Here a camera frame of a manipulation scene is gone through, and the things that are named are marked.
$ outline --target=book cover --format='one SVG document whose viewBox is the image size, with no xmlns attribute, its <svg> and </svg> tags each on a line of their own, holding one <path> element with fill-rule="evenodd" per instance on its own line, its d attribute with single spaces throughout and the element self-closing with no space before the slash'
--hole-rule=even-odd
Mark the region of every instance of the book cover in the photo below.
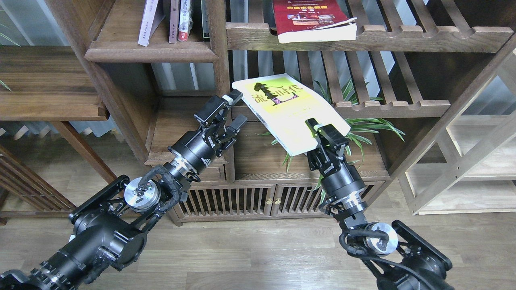
<svg viewBox="0 0 516 290">
<path fill-rule="evenodd" d="M 171 0 L 170 3 L 170 30 L 169 43 L 178 42 L 178 25 L 179 25 L 179 0 Z"/>
<path fill-rule="evenodd" d="M 291 156 L 317 147 L 307 119 L 333 124 L 343 136 L 349 132 L 349 125 L 323 97 L 288 74 L 239 80 L 232 87 L 244 94 L 242 100 Z"/>
<path fill-rule="evenodd" d="M 179 16 L 179 32 L 178 40 L 187 41 L 192 26 L 192 5 L 191 0 L 181 0 L 180 16 Z"/>
<path fill-rule="evenodd" d="M 336 0 L 273 0 L 280 43 L 355 40 L 356 18 L 349 18 Z"/>
<path fill-rule="evenodd" d="M 146 0 L 141 19 L 138 44 L 148 46 L 151 36 L 156 31 L 159 23 L 165 18 L 162 0 Z"/>
</svg>

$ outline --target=floor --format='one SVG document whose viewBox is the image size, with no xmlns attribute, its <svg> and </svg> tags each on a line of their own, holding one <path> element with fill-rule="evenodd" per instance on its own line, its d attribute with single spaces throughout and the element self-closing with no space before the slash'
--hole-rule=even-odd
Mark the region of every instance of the floor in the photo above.
<svg viewBox="0 0 516 290">
<path fill-rule="evenodd" d="M 39 147 L 4 137 L 0 144 L 76 204 L 104 186 L 62 139 L 30 138 Z M 87 141 L 116 174 L 145 173 L 113 135 Z M 10 198 L 4 210 L 24 207 Z M 446 254 L 454 265 L 447 282 L 457 290 L 516 288 L 516 213 L 411 216 L 394 182 L 366 215 L 369 221 L 400 219 Z M 10 219 L 0 227 L 0 272 L 28 273 L 71 232 L 64 218 Z M 331 218 L 195 222 L 179 228 L 164 218 L 137 263 L 122 272 L 110 268 L 81 289 L 377 289 L 365 266 L 340 247 L 339 234 Z"/>
</svg>

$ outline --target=wooden shelf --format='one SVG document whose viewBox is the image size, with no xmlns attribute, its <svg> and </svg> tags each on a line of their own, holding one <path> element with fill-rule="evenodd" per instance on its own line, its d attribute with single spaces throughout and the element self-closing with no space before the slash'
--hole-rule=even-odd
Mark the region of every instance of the wooden shelf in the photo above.
<svg viewBox="0 0 516 290">
<path fill-rule="evenodd" d="M 0 46 L 0 120 L 105 121 L 108 112 L 69 46 Z"/>
<path fill-rule="evenodd" d="M 145 1 L 116 0 L 98 37 L 91 42 L 85 58 L 94 62 L 214 62 L 218 57 L 209 42 L 202 40 L 196 26 L 187 42 L 170 44 L 163 20 L 149 46 L 138 44 Z"/>
<path fill-rule="evenodd" d="M 235 143 L 235 175 L 238 181 L 261 181 L 280 183 L 310 183 L 317 182 L 318 172 L 312 172 L 308 168 L 305 155 L 295 156 L 290 169 L 282 165 L 285 159 L 285 150 L 281 145 L 271 145 L 273 136 L 258 136 L 267 132 L 260 122 L 247 122 Z M 364 162 L 358 171 L 364 181 L 388 180 L 389 174 L 385 169 L 380 152 L 372 135 L 367 136 L 373 142 L 372 146 L 364 146 Z M 360 160 L 360 149 L 351 145 L 353 156 L 347 156 L 348 161 Z"/>
<path fill-rule="evenodd" d="M 507 116 L 460 116 L 447 132 L 456 144 L 452 154 L 466 154 Z M 464 177 L 465 180 L 515 180 L 516 179 L 516 140 L 511 140 L 489 154 L 486 160 L 473 167 Z"/>
<path fill-rule="evenodd" d="M 416 164 L 399 177 L 405 195 L 424 192 L 446 169 L 446 164 Z M 516 186 L 512 181 L 462 179 L 439 193 L 418 214 L 516 212 Z"/>
<path fill-rule="evenodd" d="M 176 143 L 187 131 L 199 128 L 194 114 L 206 103 L 209 97 L 173 97 L 162 98 L 156 114 L 155 126 L 150 128 L 150 152 L 145 165 L 162 165 L 170 162 L 174 156 L 168 147 Z M 217 158 L 213 165 L 228 162 Z"/>
<path fill-rule="evenodd" d="M 417 87 L 414 75 L 403 52 L 392 52 L 398 68 L 399 77 L 396 86 L 392 82 L 379 52 L 369 52 L 376 79 L 381 89 L 378 97 L 382 101 L 371 101 L 366 88 L 364 72 L 358 61 L 356 52 L 346 52 L 349 71 L 353 80 L 359 104 L 345 102 L 337 74 L 337 68 L 331 52 L 321 52 L 324 63 L 326 80 L 333 107 L 343 118 L 426 118 L 441 117 L 450 107 L 448 100 L 424 100 Z M 310 61 L 306 52 L 298 53 L 298 64 L 301 81 L 313 87 Z M 251 121 L 257 121 L 256 116 L 245 104 L 233 108 L 234 113 L 242 114 Z"/>
<path fill-rule="evenodd" d="M 228 48 L 250 51 L 419 51 L 496 53 L 512 36 L 509 27 L 470 27 L 453 1 L 444 0 L 444 10 L 454 26 L 438 26 L 422 1 L 411 1 L 418 25 L 404 25 L 391 0 L 378 1 L 386 27 L 370 25 L 360 0 L 347 0 L 357 17 L 357 39 L 353 41 L 281 44 L 264 23 L 227 23 Z"/>
</svg>

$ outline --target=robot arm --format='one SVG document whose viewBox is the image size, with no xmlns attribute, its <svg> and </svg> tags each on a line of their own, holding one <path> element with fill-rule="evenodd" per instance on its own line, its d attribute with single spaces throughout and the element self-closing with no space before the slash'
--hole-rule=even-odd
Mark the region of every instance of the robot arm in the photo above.
<svg viewBox="0 0 516 290">
<path fill-rule="evenodd" d="M 378 289 L 454 289 L 444 281 L 451 261 L 408 226 L 399 220 L 392 225 L 367 222 L 367 204 L 360 196 L 366 186 L 344 155 L 348 140 L 332 125 L 321 126 L 315 119 L 306 123 L 318 141 L 318 147 L 307 153 L 310 170 L 319 170 L 328 197 L 320 208 L 339 222 L 341 246 L 369 268 Z M 398 241 L 398 235 L 406 242 Z M 402 255 L 401 263 L 381 258 L 394 251 Z"/>
<path fill-rule="evenodd" d="M 226 116 L 242 94 L 233 91 L 213 96 L 195 114 L 200 126 L 187 132 L 169 150 L 175 159 L 151 169 L 132 181 L 122 175 L 69 216 L 74 238 L 38 269 L 26 276 L 19 270 L 0 275 L 0 289 L 75 290 L 93 282 L 107 267 L 123 270 L 135 262 L 147 241 L 147 233 L 180 200 L 200 174 L 235 142 L 247 118 L 238 116 L 225 126 Z M 124 192 L 124 197 L 117 194 Z M 140 214 L 132 222 L 121 218 L 132 209 Z"/>
<path fill-rule="evenodd" d="M 122 175 L 69 216 L 74 239 L 38 269 L 26 276 L 19 270 L 0 275 L 0 290 L 75 290 L 93 282 L 107 267 L 119 271 L 135 262 L 147 241 L 147 233 L 179 201 L 199 174 L 236 141 L 246 118 L 238 116 L 225 126 L 228 110 L 242 94 L 233 91 L 212 97 L 195 114 L 196 131 L 189 131 L 169 150 L 175 159 L 151 169 L 141 178 Z M 311 170 L 319 170 L 328 199 L 322 210 L 342 229 L 340 243 L 349 255 L 361 259 L 377 278 L 380 290 L 452 290 L 444 279 L 452 268 L 449 259 L 400 221 L 391 225 L 367 222 L 367 208 L 360 194 L 365 184 L 356 168 L 346 163 L 348 141 L 333 126 L 307 121 L 318 147 L 307 153 Z M 121 191 L 124 197 L 117 196 Z M 128 210 L 140 214 L 132 222 L 121 216 Z M 398 235 L 406 242 L 398 241 Z M 399 264 L 381 258 L 397 250 Z"/>
</svg>

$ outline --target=silver metal disc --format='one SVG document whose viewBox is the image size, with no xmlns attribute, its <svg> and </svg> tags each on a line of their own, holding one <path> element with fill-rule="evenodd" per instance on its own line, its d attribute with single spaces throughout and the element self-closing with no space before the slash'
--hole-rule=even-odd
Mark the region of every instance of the silver metal disc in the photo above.
<svg viewBox="0 0 516 290">
<path fill-rule="evenodd" d="M 140 180 L 141 177 L 138 177 L 129 182 L 124 191 L 125 202 L 127 202 L 127 205 L 137 212 L 150 209 L 159 200 L 159 189 L 152 180 L 148 182 L 148 187 L 143 195 L 136 193 L 135 190 L 138 187 Z"/>
<path fill-rule="evenodd" d="M 378 243 L 380 242 L 379 238 L 366 238 L 367 245 L 373 249 L 379 255 L 388 255 L 396 250 L 398 247 L 398 234 L 396 231 L 387 223 L 377 222 L 372 225 L 367 226 L 368 229 L 373 231 L 382 231 L 389 235 L 389 241 L 387 242 L 386 247 L 379 247 Z"/>
</svg>

